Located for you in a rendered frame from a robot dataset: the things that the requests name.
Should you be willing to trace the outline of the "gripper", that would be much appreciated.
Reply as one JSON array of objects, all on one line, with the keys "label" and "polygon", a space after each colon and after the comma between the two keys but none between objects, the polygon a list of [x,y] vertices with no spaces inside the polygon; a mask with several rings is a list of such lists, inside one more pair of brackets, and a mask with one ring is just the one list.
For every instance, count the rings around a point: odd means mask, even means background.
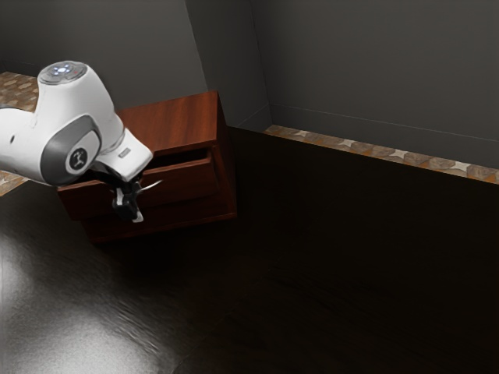
[{"label": "gripper", "polygon": [[136,201],[136,192],[140,188],[140,179],[143,176],[142,171],[130,181],[125,181],[117,171],[100,162],[94,163],[90,170],[94,173],[95,179],[109,184],[115,190],[112,207],[123,221],[143,222],[143,215]]}]

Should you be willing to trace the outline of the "brown wooden drawer cabinet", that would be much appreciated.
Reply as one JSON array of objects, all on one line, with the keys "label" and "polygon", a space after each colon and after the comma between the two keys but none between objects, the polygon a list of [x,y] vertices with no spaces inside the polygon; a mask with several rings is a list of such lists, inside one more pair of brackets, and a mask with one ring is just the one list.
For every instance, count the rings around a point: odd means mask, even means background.
[{"label": "brown wooden drawer cabinet", "polygon": [[154,159],[208,149],[218,191],[212,195],[140,209],[143,222],[112,214],[79,221],[90,242],[100,244],[237,216],[235,163],[218,93],[210,91],[119,111],[125,127],[146,145]]}]

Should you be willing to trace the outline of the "brown wooden drawer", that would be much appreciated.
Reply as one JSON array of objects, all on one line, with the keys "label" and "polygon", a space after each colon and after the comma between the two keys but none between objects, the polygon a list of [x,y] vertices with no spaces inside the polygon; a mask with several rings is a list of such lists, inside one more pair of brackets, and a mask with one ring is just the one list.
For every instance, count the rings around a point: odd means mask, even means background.
[{"label": "brown wooden drawer", "polygon": [[[214,161],[208,149],[160,156],[152,160],[140,179],[140,209],[205,197],[218,191]],[[109,184],[87,171],[73,184],[58,189],[58,196],[75,221],[114,213],[115,195]]]}]

